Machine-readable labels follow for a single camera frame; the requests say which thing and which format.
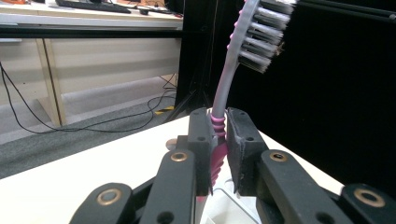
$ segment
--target black object on shelf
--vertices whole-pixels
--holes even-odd
[[[115,5],[112,3],[104,3],[104,2],[72,2],[72,1],[64,1],[64,0],[56,0],[56,3],[60,7],[72,7],[72,8],[80,8],[87,10],[95,10],[95,11],[107,11],[107,12],[118,12],[118,13],[131,13],[127,7],[122,7],[119,5]]]

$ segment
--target pink toothbrush handle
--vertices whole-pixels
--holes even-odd
[[[216,179],[219,176],[219,172],[221,170],[221,165],[223,164],[224,157],[228,153],[227,143],[225,141],[225,134],[224,131],[225,125],[224,120],[225,118],[217,119],[210,116],[212,119],[213,129],[215,130],[216,135],[218,136],[219,140],[222,141],[212,152],[212,157],[210,161],[210,170],[211,170],[211,179],[212,179],[212,186],[215,185]]]

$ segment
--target black cable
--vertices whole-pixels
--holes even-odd
[[[33,110],[30,108],[30,106],[29,106],[29,105],[26,103],[26,101],[24,100],[24,98],[23,98],[23,96],[21,95],[21,93],[20,93],[20,91],[18,90],[18,88],[15,86],[14,82],[13,82],[13,81],[11,80],[11,78],[8,76],[6,70],[4,69],[4,67],[3,67],[3,65],[2,65],[1,62],[0,62],[0,68],[1,68],[1,73],[2,73],[3,83],[4,83],[4,86],[5,86],[6,91],[7,91],[8,102],[9,102],[9,104],[10,104],[10,106],[11,106],[11,110],[12,110],[12,112],[13,112],[13,114],[14,114],[15,120],[17,121],[18,125],[19,125],[21,128],[23,128],[25,131],[30,132],[30,133],[78,132],[78,131],[82,131],[82,130],[85,130],[85,131],[93,131],[93,132],[100,132],[100,133],[126,133],[126,132],[130,132],[130,131],[135,131],[135,130],[137,130],[137,129],[140,129],[140,128],[145,127],[146,125],[148,125],[148,124],[152,121],[152,119],[154,118],[153,109],[155,109],[155,108],[161,103],[161,101],[163,100],[164,97],[175,98],[175,97],[171,97],[171,96],[165,96],[166,93],[168,93],[168,92],[170,92],[170,91],[174,91],[174,90],[168,90],[168,91],[165,91],[161,97],[155,97],[155,98],[150,99],[150,100],[148,101],[148,108],[149,108],[149,110],[147,110],[147,111],[145,111],[145,112],[138,113],[138,114],[133,114],[133,115],[129,115],[129,116],[124,116],[124,117],[121,117],[121,118],[109,119],[109,120],[97,122],[97,123],[94,123],[94,124],[85,126],[85,127],[83,127],[83,128],[56,129],[56,128],[52,128],[52,127],[50,127],[49,125],[47,125],[44,121],[42,121],[42,120],[33,112]],[[43,125],[45,125],[45,126],[48,127],[49,129],[51,129],[51,131],[47,131],[47,132],[36,132],[36,131],[29,130],[29,129],[25,128],[23,125],[21,125],[21,123],[20,123],[20,121],[19,121],[19,119],[18,119],[17,113],[16,113],[16,111],[15,111],[15,108],[14,108],[14,106],[13,106],[13,104],[12,104],[11,96],[10,96],[10,93],[9,93],[9,89],[8,89],[8,86],[7,86],[5,77],[7,77],[8,81],[11,83],[11,85],[12,85],[12,86],[14,87],[14,89],[17,91],[18,95],[21,97],[23,103],[26,105],[26,107],[29,109],[29,111],[32,113],[32,115],[33,115],[40,123],[42,123]],[[156,104],[154,107],[151,107],[151,106],[149,105],[153,100],[159,99],[159,98],[160,98],[160,101],[159,101],[158,104]],[[131,117],[135,117],[135,116],[138,116],[138,115],[147,114],[148,112],[151,113],[150,119],[149,119],[146,123],[144,123],[143,125],[141,125],[141,126],[139,126],[139,127],[136,127],[136,128],[132,128],[132,129],[129,129],[129,130],[120,130],[120,131],[109,131],[109,130],[90,129],[90,127],[92,127],[92,126],[96,126],[96,125],[99,125],[99,124],[107,123],[107,122],[110,122],[110,121],[115,121],[115,120],[118,120],[118,119],[131,118]]]

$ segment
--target metal screw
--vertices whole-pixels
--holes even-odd
[[[375,192],[368,189],[355,189],[353,192],[355,197],[362,203],[368,204],[372,207],[383,207],[385,206],[384,199],[376,194]]]
[[[171,159],[172,161],[184,161],[187,159],[187,154],[184,152],[176,152],[172,154]]]
[[[270,154],[270,158],[273,161],[286,161],[288,159],[288,157],[285,154],[281,153],[281,152],[273,152],[273,153],[271,153]]]
[[[111,205],[120,199],[121,194],[119,189],[107,189],[98,195],[96,201],[103,206]]]

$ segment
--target gray floor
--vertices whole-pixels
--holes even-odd
[[[161,98],[165,92],[163,88],[165,83],[163,79],[156,77],[144,82],[66,95],[64,97],[66,114],[71,124],[63,126],[63,128],[75,130],[105,120],[112,120],[91,127],[101,132],[83,130],[31,134],[18,126],[9,105],[3,105],[0,108],[0,122],[5,124],[1,125],[0,129],[2,142],[0,144],[0,178],[15,175],[162,124],[169,112],[155,115],[149,111],[156,105],[158,107],[153,111],[174,105],[176,96],[174,91],[166,93],[165,95],[168,97]],[[32,101],[28,105],[43,121],[50,125],[50,119],[38,102]],[[23,105],[15,104],[15,107],[24,126],[39,132],[47,130],[37,120],[32,119],[32,115],[24,109]]]
[[[110,87],[64,94],[62,97],[67,123],[72,124],[145,103],[154,97],[161,96],[165,84],[166,81],[162,78],[154,77]],[[27,104],[42,121],[52,126],[50,118],[37,100],[29,101]],[[24,127],[36,132],[48,130],[32,116],[23,103],[16,103],[14,107],[19,121]],[[9,105],[0,105],[0,115],[0,145],[32,135],[18,125]]]

